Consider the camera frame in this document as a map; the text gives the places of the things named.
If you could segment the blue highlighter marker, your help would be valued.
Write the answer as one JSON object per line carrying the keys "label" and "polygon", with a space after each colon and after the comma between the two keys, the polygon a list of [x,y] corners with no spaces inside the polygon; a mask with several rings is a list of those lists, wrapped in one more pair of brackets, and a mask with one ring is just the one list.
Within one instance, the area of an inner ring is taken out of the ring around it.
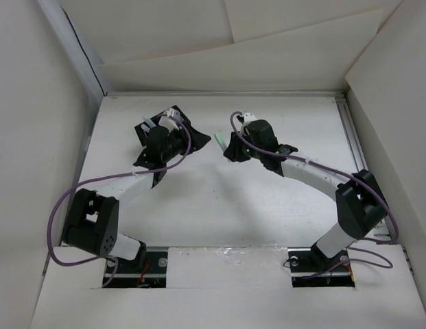
{"label": "blue highlighter marker", "polygon": [[155,123],[151,120],[151,119],[149,119],[149,118],[145,118],[144,119],[144,122],[145,123],[147,123],[147,125],[150,127],[150,128],[153,128],[153,127],[155,127],[156,125],[155,125]]}

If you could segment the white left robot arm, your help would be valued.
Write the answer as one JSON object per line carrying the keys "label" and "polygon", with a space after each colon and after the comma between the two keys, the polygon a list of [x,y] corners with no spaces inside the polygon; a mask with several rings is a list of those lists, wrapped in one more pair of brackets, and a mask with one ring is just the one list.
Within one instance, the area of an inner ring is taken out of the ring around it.
{"label": "white left robot arm", "polygon": [[111,179],[93,191],[78,190],[62,231],[67,245],[100,258],[120,258],[133,272],[145,266],[146,244],[119,232],[121,209],[159,184],[171,160],[202,149],[211,139],[190,125],[175,128],[142,123],[135,131],[143,151],[134,169],[144,168],[145,173]]}

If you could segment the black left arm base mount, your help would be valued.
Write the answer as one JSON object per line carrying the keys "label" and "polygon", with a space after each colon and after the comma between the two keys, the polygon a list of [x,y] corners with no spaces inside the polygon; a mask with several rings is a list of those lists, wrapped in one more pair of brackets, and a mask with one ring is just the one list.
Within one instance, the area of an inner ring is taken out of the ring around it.
{"label": "black left arm base mount", "polygon": [[146,247],[141,244],[139,258],[117,261],[107,258],[103,288],[162,289],[167,285],[168,247]]}

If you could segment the green highlighter marker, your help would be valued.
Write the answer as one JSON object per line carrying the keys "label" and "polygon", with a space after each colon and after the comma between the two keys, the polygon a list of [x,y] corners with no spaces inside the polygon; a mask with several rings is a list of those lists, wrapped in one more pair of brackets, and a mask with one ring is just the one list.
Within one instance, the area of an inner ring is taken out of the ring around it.
{"label": "green highlighter marker", "polygon": [[225,142],[225,140],[223,139],[222,135],[221,135],[221,134],[219,134],[219,133],[216,133],[216,134],[214,135],[214,137],[215,137],[215,139],[216,139],[216,141],[217,141],[218,145],[220,146],[220,149],[221,149],[222,151],[225,151],[225,150],[226,150],[226,148],[227,148],[227,145],[226,145],[226,142]]}

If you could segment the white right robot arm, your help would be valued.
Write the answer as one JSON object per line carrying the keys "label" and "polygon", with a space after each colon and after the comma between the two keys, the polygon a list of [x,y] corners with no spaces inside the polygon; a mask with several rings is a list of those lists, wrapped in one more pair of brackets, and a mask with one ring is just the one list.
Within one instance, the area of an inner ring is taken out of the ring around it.
{"label": "white right robot arm", "polygon": [[264,169],[314,190],[332,204],[333,225],[310,247],[310,261],[319,270],[331,266],[341,251],[368,233],[388,215],[388,206],[374,175],[361,170],[345,173],[280,143],[265,119],[237,114],[224,157],[231,162],[258,160]]}

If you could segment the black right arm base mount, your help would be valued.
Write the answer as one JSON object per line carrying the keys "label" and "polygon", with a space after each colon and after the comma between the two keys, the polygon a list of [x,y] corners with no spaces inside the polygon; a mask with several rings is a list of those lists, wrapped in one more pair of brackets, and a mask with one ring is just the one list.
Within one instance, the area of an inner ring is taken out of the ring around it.
{"label": "black right arm base mount", "polygon": [[283,266],[294,288],[355,287],[346,249],[327,258],[316,247],[289,247]]}

